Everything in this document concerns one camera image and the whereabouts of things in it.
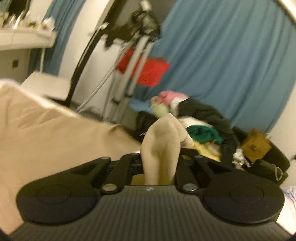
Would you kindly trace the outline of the beige khaki trousers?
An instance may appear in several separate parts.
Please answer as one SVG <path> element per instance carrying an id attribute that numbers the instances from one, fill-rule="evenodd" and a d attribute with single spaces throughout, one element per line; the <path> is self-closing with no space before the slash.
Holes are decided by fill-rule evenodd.
<path id="1" fill-rule="evenodd" d="M 16 195 L 26 184 L 102 156 L 119 159 L 141 151 L 144 167 L 169 183 L 177 156 L 193 140 L 171 114 L 157 121 L 141 145 L 123 127 L 97 122 L 1 81 L 1 229 L 14 232 L 23 224 Z"/>

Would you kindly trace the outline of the pile of mixed clothes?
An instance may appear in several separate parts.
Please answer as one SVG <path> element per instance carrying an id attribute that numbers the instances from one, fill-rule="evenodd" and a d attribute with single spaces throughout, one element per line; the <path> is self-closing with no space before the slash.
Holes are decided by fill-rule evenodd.
<path id="1" fill-rule="evenodd" d="M 231 161 L 237 169 L 250 167 L 240 147 L 239 131 L 214 107 L 170 90 L 152 97 L 149 107 L 152 113 L 141 111 L 137 115 L 133 133 L 136 140 L 142 142 L 149 127 L 170 113 L 194 141 L 192 149 L 216 161 Z"/>

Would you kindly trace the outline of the red cloth on tripod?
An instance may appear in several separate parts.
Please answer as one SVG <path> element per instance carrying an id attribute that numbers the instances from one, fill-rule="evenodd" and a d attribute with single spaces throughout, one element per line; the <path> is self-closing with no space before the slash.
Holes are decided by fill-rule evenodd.
<path id="1" fill-rule="evenodd" d="M 125 73 L 126 68 L 134 53 L 134 49 L 130 48 L 121 58 L 121 61 L 116 66 L 120 73 Z M 161 78 L 171 68 L 171 64 L 163 57 L 148 57 L 144 67 L 140 73 L 137 84 L 146 87 L 155 87 L 159 84 Z"/>

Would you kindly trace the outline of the white tripod stand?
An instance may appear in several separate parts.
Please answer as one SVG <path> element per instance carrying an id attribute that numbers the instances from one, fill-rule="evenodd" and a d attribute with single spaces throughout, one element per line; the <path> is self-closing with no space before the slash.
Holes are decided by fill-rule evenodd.
<path id="1" fill-rule="evenodd" d="M 161 27 L 157 18 L 152 13 L 152 6 L 149 1 L 140 1 L 140 9 L 131 16 L 132 38 L 122 47 L 118 58 L 103 77 L 95 90 L 75 109 L 80 113 L 103 87 L 110 75 L 118 68 L 118 65 L 127 52 L 134 47 L 133 54 L 129 58 L 126 70 L 118 84 L 118 88 L 110 103 L 107 120 L 112 123 L 121 123 L 127 110 L 130 99 L 134 93 L 140 74 L 144 68 L 148 56 L 154 46 L 154 40 L 161 36 Z"/>

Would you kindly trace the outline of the yellow cardboard box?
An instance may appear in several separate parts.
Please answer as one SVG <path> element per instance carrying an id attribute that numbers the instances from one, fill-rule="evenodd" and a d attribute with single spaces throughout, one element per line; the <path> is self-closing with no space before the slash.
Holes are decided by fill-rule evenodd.
<path id="1" fill-rule="evenodd" d="M 262 159 L 270 150 L 270 141 L 259 132 L 253 129 L 245 138 L 241 145 L 244 156 L 254 163 L 258 159 Z"/>

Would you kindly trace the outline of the blue curtain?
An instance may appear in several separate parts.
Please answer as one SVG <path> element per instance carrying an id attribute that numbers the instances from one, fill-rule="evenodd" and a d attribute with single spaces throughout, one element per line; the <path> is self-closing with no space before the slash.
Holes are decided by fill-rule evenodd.
<path id="1" fill-rule="evenodd" d="M 266 133 L 295 84 L 295 23 L 278 1 L 177 1 L 151 56 L 171 67 L 157 86 L 137 86 L 132 110 L 149 111 L 153 96 L 173 90 Z"/>
<path id="2" fill-rule="evenodd" d="M 84 0 L 57 0 L 49 6 L 44 19 L 52 17 L 55 20 L 57 37 L 53 47 L 45 51 L 44 73 L 59 74 L 68 40 L 84 4 Z"/>

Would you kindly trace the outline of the black bag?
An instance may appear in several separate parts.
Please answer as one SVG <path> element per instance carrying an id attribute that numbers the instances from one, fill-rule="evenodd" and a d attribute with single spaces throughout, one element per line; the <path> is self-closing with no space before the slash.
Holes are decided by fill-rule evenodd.
<path id="1" fill-rule="evenodd" d="M 239 128 L 234 128 L 234 132 L 241 148 L 241 145 L 248 133 L 242 131 Z M 290 163 L 287 157 L 282 153 L 282 151 L 280 151 L 277 146 L 275 146 L 272 141 L 270 141 L 270 144 L 271 150 L 262 159 L 258 159 L 254 163 L 249 161 L 244 156 L 244 154 L 243 156 L 250 164 L 247 172 L 271 180 L 279 186 L 283 184 L 283 182 L 288 178 L 287 170 L 290 167 Z"/>

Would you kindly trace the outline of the pastel pink blue bedsheet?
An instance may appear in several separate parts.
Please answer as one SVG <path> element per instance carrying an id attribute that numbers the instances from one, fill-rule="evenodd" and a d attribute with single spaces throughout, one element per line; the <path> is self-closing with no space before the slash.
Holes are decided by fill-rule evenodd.
<path id="1" fill-rule="evenodd" d="M 283 189 L 282 192 L 285 203 L 276 222 L 293 235 L 295 233 L 295 186 Z"/>

